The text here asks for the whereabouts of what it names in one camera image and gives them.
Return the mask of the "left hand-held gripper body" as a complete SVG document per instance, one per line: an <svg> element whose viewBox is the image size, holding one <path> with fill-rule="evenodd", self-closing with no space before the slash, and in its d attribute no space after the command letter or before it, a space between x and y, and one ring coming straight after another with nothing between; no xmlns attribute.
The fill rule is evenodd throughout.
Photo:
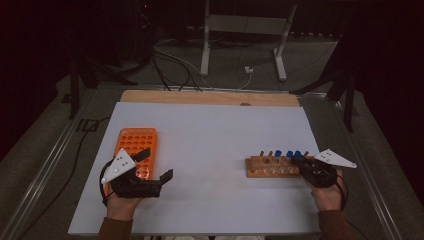
<svg viewBox="0 0 424 240"><path fill-rule="evenodd" d="M143 180L137 176L136 165L141 162L135 162L125 149L119 149L117 155L101 170L102 198L107 199L113 193L120 198L159 197L163 186L160 180Z"/></svg>

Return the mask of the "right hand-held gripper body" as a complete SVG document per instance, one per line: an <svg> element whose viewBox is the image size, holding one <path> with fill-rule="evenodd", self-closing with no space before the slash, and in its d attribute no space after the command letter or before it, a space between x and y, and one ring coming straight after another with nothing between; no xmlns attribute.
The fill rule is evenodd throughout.
<svg viewBox="0 0 424 240"><path fill-rule="evenodd" d="M335 166L356 168L357 164L327 149L312 157L306 157L307 171L303 178L317 188L328 188L337 183Z"/></svg>

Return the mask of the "orange plastic tube rack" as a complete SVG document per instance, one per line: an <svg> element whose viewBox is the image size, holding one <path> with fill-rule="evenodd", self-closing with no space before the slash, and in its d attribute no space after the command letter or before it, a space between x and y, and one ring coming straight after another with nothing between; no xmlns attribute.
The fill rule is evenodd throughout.
<svg viewBox="0 0 424 240"><path fill-rule="evenodd" d="M123 148L131 156L144 150L150 150L150 157L137 163L137 176L143 180L154 180L153 170L157 145L157 131L154 128L123 128L120 130L116 142L113 158L118 150Z"/></svg>

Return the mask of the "wooden test tube rack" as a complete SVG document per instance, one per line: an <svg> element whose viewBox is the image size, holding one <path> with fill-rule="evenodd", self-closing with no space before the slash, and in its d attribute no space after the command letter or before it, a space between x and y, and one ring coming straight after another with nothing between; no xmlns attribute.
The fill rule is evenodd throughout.
<svg viewBox="0 0 424 240"><path fill-rule="evenodd" d="M248 178L295 178L300 177L297 164L286 159L286 153L281 154L278 164L273 162L275 152L265 154L263 151L258 156L251 156L245 160L246 175Z"/></svg>

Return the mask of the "person's right hand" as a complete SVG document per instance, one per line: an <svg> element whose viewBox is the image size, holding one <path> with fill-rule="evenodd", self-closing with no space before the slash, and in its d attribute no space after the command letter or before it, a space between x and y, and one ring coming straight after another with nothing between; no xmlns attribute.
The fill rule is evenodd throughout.
<svg viewBox="0 0 424 240"><path fill-rule="evenodd" d="M311 195L319 211L342 210L346 197L346 188L343 182L343 172L337 169L337 183L328 188L317 188L306 182L311 189Z"/></svg>

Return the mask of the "person's left hand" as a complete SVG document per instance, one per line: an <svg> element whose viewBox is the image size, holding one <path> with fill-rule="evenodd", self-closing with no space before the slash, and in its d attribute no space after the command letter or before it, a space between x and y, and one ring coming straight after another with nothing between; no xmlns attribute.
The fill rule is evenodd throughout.
<svg viewBox="0 0 424 240"><path fill-rule="evenodd" d="M119 221L130 221L141 201L142 198L120 198L113 193L107 200L106 217Z"/></svg>

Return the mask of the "black stand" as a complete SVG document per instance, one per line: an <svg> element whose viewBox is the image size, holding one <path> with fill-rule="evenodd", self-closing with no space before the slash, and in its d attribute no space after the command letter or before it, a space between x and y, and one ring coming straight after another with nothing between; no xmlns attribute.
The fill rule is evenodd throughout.
<svg viewBox="0 0 424 240"><path fill-rule="evenodd" d="M356 73L355 58L346 47L346 38L341 36L319 79L300 89L291 90L290 94L304 95L319 86L331 82L332 85L326 94L326 99L335 102L345 96L343 122L346 128L352 132Z"/></svg>
<svg viewBox="0 0 424 240"><path fill-rule="evenodd" d="M70 119L74 119L80 108L80 86L83 82L88 88L96 88L99 81L95 75L95 71L105 74L122 85L135 86L136 83L125 79L118 73L113 72L105 65L94 60L89 56L72 57L70 59L70 94L67 101L70 103Z"/></svg>

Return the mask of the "grey metal stand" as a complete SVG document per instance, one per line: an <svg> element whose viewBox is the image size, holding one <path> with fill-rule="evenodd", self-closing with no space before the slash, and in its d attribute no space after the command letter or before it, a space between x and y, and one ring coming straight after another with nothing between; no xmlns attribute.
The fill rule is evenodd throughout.
<svg viewBox="0 0 424 240"><path fill-rule="evenodd" d="M281 37L277 48L273 49L273 57L280 81L287 79L282 53L289 36L289 31L297 10L297 4L292 4L285 18L268 18L239 15L220 15L210 13L210 0L205 0L203 51L200 65L200 75L209 73L211 31L230 33L249 33L279 35Z"/></svg>

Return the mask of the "black floor bracket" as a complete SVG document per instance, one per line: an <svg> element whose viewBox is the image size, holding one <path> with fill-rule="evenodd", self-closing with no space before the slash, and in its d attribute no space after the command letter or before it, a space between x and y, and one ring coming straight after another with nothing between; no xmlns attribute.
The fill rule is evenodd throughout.
<svg viewBox="0 0 424 240"><path fill-rule="evenodd" d="M81 119L77 125L77 132L96 132L99 126L98 120Z"/></svg>

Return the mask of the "aluminium table frame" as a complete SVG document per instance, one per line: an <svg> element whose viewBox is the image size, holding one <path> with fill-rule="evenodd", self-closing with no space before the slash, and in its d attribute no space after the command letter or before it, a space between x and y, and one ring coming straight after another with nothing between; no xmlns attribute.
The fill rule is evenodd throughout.
<svg viewBox="0 0 424 240"><path fill-rule="evenodd" d="M107 86L88 90L74 119L54 100L0 162L0 239L33 235L64 237L77 196L94 161L112 106L117 101L202 103L252 106L302 106L320 148L357 161L348 173L348 220L355 235L368 240L406 240L377 178L373 156L360 132L348 131L342 107L322 93L301 96L266 91L160 91ZM96 132L77 132L81 119L99 121Z"/></svg>

